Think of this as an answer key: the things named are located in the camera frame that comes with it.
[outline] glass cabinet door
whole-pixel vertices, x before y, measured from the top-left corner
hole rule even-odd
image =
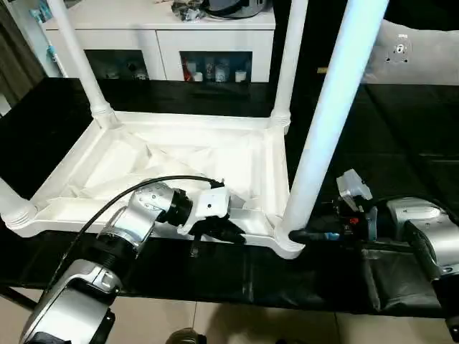
[[[180,52],[184,80],[250,82],[252,52]]]
[[[86,49],[85,53],[98,79],[148,79],[141,50]]]

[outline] bottle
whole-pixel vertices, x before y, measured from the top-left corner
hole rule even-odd
[[[204,59],[205,64],[205,71],[204,76],[206,81],[214,81],[215,80],[215,60],[213,57],[206,57]]]

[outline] curtain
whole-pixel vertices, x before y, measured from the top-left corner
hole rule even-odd
[[[0,0],[0,92],[13,107],[44,76],[41,64]]]

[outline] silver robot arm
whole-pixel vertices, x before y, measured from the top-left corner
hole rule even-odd
[[[99,233],[87,257],[75,260],[29,317],[20,343],[102,344],[121,280],[157,221],[185,225],[192,202],[181,190],[153,183],[133,192]]]

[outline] white cabinet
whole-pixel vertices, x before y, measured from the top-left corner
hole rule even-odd
[[[269,80],[275,29],[272,8],[253,18],[186,23],[172,13],[171,2],[82,0],[68,15],[99,78],[191,81],[197,73],[204,81]],[[43,27],[63,75],[77,77],[55,20]]]

